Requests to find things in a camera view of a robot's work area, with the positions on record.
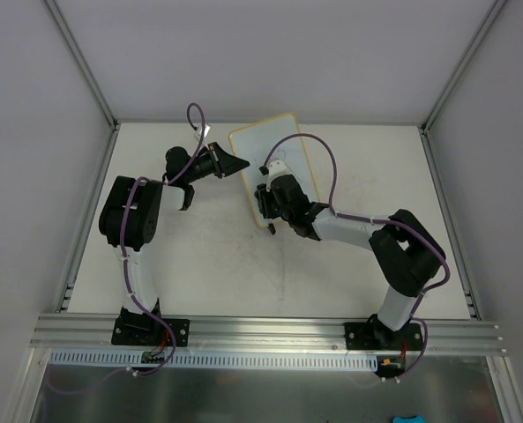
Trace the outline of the yellow framed small whiteboard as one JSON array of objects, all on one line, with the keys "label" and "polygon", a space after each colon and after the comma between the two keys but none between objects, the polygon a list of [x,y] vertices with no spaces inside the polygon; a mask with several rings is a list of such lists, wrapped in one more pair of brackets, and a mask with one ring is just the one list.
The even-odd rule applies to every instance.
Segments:
[{"label": "yellow framed small whiteboard", "polygon": [[[254,218],[261,228],[268,228],[270,223],[276,224],[281,222],[281,219],[265,219],[258,209],[254,192],[259,184],[266,181],[259,168],[264,164],[267,154],[275,144],[284,137],[299,132],[300,126],[296,115],[285,113],[234,130],[228,136],[233,154],[250,162],[250,165],[241,171],[241,175]],[[280,145],[271,160],[282,160],[287,164],[309,200],[320,199],[309,155],[301,137],[295,137]]]}]

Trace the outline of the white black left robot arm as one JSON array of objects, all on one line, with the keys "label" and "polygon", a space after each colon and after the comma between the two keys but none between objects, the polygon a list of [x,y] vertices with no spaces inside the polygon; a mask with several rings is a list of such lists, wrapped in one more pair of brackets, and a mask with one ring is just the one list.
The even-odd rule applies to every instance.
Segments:
[{"label": "white black left robot arm", "polygon": [[116,177],[99,217],[99,231],[115,249],[124,278],[125,301],[116,321],[145,344],[161,338],[163,323],[145,252],[155,236],[160,212],[186,211],[195,195],[192,183],[213,175],[219,179],[240,172],[248,160],[225,152],[218,143],[190,155],[181,146],[166,152],[162,182]]}]

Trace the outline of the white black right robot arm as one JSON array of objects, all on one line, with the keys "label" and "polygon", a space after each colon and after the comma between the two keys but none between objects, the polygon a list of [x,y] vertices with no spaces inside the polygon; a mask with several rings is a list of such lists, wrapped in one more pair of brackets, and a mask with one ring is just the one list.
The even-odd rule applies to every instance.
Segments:
[{"label": "white black right robot arm", "polygon": [[291,174],[259,184],[254,197],[264,218],[282,219],[303,238],[344,242],[373,253],[389,285],[373,328],[384,348],[403,341],[404,326],[423,295],[451,276],[444,250],[408,210],[386,218],[336,212],[330,204],[310,201]]}]

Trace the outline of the blue object at bottom edge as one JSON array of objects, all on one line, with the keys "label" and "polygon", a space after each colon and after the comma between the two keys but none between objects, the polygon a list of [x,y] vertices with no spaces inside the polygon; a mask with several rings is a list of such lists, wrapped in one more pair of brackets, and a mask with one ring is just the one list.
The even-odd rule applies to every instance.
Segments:
[{"label": "blue object at bottom edge", "polygon": [[412,417],[394,417],[392,423],[425,423],[425,420],[422,416],[412,416]]}]

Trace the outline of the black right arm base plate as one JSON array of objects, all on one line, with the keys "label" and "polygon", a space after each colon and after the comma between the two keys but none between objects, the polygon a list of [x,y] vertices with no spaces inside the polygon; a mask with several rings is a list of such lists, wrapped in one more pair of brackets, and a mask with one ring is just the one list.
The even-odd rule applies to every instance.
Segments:
[{"label": "black right arm base plate", "polygon": [[380,326],[379,321],[344,323],[346,348],[349,351],[408,351],[423,348],[422,328],[418,323],[407,323],[400,330],[392,331]]}]

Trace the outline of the right aluminium frame post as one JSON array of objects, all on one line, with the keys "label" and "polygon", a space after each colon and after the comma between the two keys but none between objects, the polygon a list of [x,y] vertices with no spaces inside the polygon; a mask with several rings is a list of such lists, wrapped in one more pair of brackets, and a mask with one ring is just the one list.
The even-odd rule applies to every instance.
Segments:
[{"label": "right aluminium frame post", "polygon": [[437,118],[441,115],[445,104],[457,88],[458,83],[464,77],[467,68],[473,62],[476,53],[481,48],[481,45],[489,35],[492,27],[496,24],[507,4],[507,0],[496,0],[491,2],[487,12],[484,14],[480,24],[475,29],[471,39],[459,57],[459,60],[453,68],[450,77],[447,79],[441,93],[438,95],[432,108],[422,122],[420,128],[423,132],[429,131]]}]

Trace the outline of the aluminium frame post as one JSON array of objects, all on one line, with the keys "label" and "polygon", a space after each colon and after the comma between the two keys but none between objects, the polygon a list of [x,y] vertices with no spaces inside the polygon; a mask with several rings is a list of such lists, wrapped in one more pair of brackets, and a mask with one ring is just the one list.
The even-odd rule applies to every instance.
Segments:
[{"label": "aluminium frame post", "polygon": [[115,114],[112,111],[111,106],[108,104],[108,101],[103,91],[101,90],[88,61],[86,60],[85,55],[83,54],[59,3],[55,0],[41,0],[41,4],[44,6],[46,12],[49,15],[49,18],[56,27],[57,32],[63,40],[68,53],[70,54],[78,71],[80,72],[80,75],[83,78],[105,122],[110,128],[114,129],[117,125]]},{"label": "aluminium frame post", "polygon": [[481,48],[481,45],[489,35],[492,27],[496,24],[507,4],[507,0],[496,0],[491,2],[487,12],[484,14],[480,24],[475,29],[471,39],[459,57],[459,60],[453,68],[450,77],[447,79],[441,93],[438,95],[432,108],[422,122],[420,128],[423,132],[429,131],[437,118],[441,115],[445,104],[457,88],[458,83],[464,77],[467,68],[473,62],[476,53]]}]

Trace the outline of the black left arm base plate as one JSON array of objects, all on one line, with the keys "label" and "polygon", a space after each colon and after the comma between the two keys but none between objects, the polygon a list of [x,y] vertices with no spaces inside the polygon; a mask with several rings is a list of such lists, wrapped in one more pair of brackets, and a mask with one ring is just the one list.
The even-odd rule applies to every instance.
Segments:
[{"label": "black left arm base plate", "polygon": [[[187,347],[190,335],[188,319],[163,318],[163,322],[172,330],[176,347]],[[158,346],[167,334],[166,346],[173,341],[166,328],[148,315],[120,315],[116,318],[111,336],[112,345],[121,346]]]}]

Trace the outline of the left aluminium frame post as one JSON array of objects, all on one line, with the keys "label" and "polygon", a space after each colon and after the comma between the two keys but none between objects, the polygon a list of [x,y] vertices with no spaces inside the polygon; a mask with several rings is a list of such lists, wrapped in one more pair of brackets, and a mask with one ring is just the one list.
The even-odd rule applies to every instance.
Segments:
[{"label": "left aluminium frame post", "polygon": [[114,129],[117,125],[115,114],[112,111],[111,106],[108,104],[108,101],[103,91],[101,90],[88,61],[86,60],[85,55],[83,54],[59,3],[55,0],[41,0],[41,4],[44,6],[46,12],[49,15],[49,18],[56,27],[57,32],[63,40],[68,53],[70,54],[78,71],[80,72],[80,75],[83,78],[105,122],[110,128]]}]

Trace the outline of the aluminium mounting rail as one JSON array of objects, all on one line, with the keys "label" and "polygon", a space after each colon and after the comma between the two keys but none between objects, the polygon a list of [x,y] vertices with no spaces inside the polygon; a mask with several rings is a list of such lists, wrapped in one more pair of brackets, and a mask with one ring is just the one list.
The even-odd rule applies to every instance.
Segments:
[{"label": "aluminium mounting rail", "polygon": [[[337,318],[190,316],[190,351],[232,353],[344,353],[344,321]],[[106,348],[116,317],[111,314],[46,313],[34,326],[29,345]],[[506,356],[498,323],[430,320],[430,355]]]}]

